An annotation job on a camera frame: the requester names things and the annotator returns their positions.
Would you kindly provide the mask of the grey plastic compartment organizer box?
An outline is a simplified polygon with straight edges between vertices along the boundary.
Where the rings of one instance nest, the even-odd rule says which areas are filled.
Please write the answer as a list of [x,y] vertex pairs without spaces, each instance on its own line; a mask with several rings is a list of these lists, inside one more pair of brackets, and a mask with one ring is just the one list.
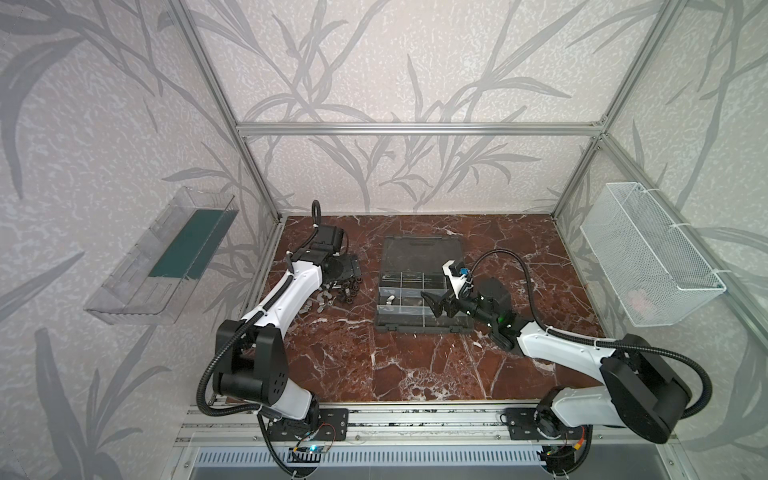
[[450,289],[442,265],[464,257],[461,240],[451,236],[388,236],[378,282],[374,320],[379,332],[469,334],[473,322],[459,313],[437,318],[421,296],[436,296]]

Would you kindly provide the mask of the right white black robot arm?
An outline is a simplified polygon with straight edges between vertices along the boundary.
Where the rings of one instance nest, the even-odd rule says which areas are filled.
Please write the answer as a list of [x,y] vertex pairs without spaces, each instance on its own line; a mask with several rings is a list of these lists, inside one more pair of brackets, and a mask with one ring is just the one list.
[[591,338],[542,327],[510,308],[492,278],[473,290],[451,278],[441,295],[420,294],[436,317],[464,314],[485,325],[491,340],[514,355],[564,366],[597,381],[595,387],[555,387],[539,401],[534,423],[546,438],[568,428],[626,428],[640,438],[667,442],[677,423],[701,412],[712,396],[707,372],[692,359],[649,345],[642,337]]

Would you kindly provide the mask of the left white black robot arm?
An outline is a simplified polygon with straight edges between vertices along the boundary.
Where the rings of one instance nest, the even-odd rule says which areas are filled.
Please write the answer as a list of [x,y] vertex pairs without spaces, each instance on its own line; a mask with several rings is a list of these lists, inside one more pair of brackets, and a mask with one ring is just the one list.
[[287,255],[286,270],[267,296],[241,319],[222,322],[195,395],[201,413],[254,412],[317,427],[315,395],[289,378],[285,336],[313,293],[324,286],[356,284],[357,257],[346,248],[342,228],[315,223],[308,240]]

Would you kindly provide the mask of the red object in basket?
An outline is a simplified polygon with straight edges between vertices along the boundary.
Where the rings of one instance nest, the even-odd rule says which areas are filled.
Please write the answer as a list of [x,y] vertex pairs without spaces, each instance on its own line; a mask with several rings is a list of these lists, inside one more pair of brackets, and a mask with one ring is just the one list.
[[652,314],[656,307],[643,289],[631,290],[626,296],[629,306],[636,311],[639,315],[647,316]]

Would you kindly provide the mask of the green electronics board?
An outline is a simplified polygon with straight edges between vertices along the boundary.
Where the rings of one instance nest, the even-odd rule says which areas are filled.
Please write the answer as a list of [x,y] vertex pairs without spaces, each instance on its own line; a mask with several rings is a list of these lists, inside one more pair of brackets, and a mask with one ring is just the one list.
[[289,450],[292,463],[320,463],[330,452],[330,445],[298,446]]

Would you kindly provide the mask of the aluminium front rail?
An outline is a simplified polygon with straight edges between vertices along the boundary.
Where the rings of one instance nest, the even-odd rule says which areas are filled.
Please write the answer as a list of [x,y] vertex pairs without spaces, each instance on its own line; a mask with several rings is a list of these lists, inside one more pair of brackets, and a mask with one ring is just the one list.
[[[533,401],[322,403],[321,434],[335,447],[546,445],[533,426]],[[187,411],[175,447],[253,446],[263,435],[252,413],[213,418]]]

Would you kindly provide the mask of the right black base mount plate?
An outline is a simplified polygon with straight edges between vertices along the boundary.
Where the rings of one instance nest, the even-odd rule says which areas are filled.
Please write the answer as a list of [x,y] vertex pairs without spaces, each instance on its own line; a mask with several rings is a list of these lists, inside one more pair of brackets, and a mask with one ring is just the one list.
[[581,427],[567,427],[551,413],[536,408],[506,408],[500,415],[512,440],[576,442],[582,438]]

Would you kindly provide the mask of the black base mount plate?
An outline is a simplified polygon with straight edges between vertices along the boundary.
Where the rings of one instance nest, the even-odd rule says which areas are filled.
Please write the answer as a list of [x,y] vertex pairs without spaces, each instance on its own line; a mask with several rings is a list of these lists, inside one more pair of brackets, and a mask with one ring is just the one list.
[[350,411],[346,408],[311,410],[303,420],[270,420],[267,435],[272,441],[299,440],[309,436],[320,441],[343,441],[349,427]]
[[551,413],[536,408],[506,408],[500,415],[512,440],[576,442],[582,438],[581,427],[567,427]]

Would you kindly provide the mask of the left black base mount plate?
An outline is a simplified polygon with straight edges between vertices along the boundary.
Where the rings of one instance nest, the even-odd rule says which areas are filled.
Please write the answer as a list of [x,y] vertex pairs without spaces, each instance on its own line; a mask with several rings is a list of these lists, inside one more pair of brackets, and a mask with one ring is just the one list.
[[303,420],[270,420],[267,435],[272,441],[299,440],[309,436],[320,441],[343,441],[349,427],[350,411],[346,408],[311,410]]

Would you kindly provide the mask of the aluminium cage frame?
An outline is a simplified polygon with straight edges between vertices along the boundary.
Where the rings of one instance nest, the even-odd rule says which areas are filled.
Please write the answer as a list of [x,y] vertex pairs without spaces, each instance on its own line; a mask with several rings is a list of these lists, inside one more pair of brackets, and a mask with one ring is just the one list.
[[[225,138],[270,223],[265,285],[310,230],[347,230],[363,287],[302,315],[291,374],[324,401],[537,398],[594,380],[500,350],[486,327],[374,326],[386,235],[462,236],[542,320],[627,333],[699,362],[707,408],[677,436],[700,477],[767,464],[767,5],[763,1],[188,1]],[[643,185],[727,291],[636,327],[581,225],[604,186]]]

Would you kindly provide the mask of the clear plastic wall bin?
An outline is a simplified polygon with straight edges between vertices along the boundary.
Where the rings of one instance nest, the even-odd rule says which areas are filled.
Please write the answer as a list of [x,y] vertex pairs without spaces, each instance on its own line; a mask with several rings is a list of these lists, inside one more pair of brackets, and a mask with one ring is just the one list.
[[108,325],[172,325],[239,208],[231,193],[181,187],[84,310]]

